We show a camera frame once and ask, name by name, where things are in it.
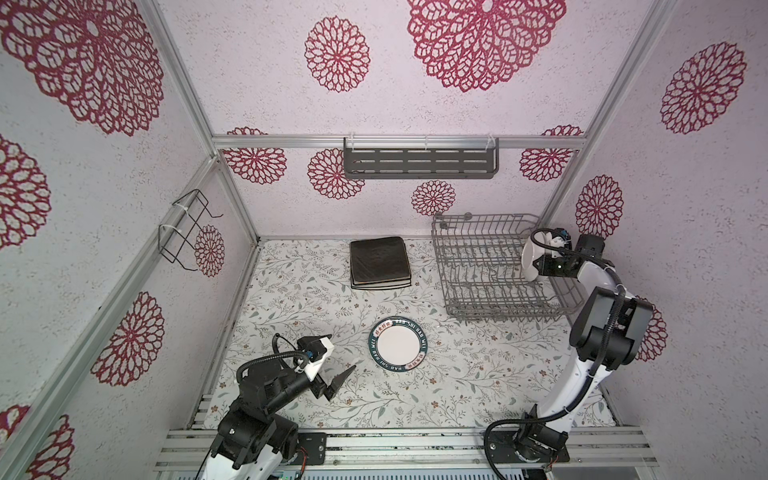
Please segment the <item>black square plate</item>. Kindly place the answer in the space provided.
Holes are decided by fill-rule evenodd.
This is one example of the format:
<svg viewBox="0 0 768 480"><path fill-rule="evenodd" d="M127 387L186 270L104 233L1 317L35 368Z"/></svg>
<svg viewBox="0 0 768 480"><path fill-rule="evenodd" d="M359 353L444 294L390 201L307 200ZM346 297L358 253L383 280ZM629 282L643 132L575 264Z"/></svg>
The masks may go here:
<svg viewBox="0 0 768 480"><path fill-rule="evenodd" d="M393 281L384 281L384 282L370 282L370 283L356 283L352 282L352 285L403 285L410 283L412 285L412 281L410 279L405 280L393 280Z"/></svg>
<svg viewBox="0 0 768 480"><path fill-rule="evenodd" d="M356 283L412 278L406 244L399 236L356 240L349 244L350 276Z"/></svg>

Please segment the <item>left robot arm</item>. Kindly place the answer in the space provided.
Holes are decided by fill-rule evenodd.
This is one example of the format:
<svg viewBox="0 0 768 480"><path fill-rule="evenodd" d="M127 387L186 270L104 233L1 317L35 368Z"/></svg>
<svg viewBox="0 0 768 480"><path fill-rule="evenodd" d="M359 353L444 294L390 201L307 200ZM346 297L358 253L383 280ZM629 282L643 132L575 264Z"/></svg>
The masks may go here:
<svg viewBox="0 0 768 480"><path fill-rule="evenodd" d="M353 366L326 382L320 370L334 351L330 334L304 336L282 351L272 339L272 353L249 360L236 371L237 398L219 422L198 479L278 479L279 467L300 465L297 479L316 460L302 445L297 423L279 411L309 391L317 399L332 400Z"/></svg>

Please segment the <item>white round plate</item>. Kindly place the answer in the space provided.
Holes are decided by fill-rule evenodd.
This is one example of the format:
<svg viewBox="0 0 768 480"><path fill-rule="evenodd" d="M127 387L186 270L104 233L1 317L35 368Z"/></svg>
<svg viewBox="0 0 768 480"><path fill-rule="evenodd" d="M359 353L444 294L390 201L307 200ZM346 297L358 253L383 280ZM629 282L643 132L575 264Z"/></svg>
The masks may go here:
<svg viewBox="0 0 768 480"><path fill-rule="evenodd" d="M521 275L526 282L532 282L538 278L539 272L533 263L542 255L543 250L529 237L524 244L521 254Z"/></svg>
<svg viewBox="0 0 768 480"><path fill-rule="evenodd" d="M403 316L390 316L374 325L367 339L371 358L382 369L405 373L426 359L429 345L423 328Z"/></svg>

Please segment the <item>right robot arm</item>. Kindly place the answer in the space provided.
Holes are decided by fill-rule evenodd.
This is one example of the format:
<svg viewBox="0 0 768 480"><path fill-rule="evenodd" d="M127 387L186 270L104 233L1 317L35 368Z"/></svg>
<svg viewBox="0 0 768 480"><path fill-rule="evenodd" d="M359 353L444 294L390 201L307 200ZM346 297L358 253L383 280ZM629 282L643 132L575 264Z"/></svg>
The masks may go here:
<svg viewBox="0 0 768 480"><path fill-rule="evenodd" d="M577 413L599 384L637 356L653 306L630 293L614 263L603 257L605 239L582 234L571 242L562 228L534 230L521 255L525 279L567 277L589 294L569 334L571 356L545 400L521 418L492 422L483 434L483 450L490 468L502 477L502 437L493 431L516 425L511 448L521 461L552 464L566 455L566 442Z"/></svg>

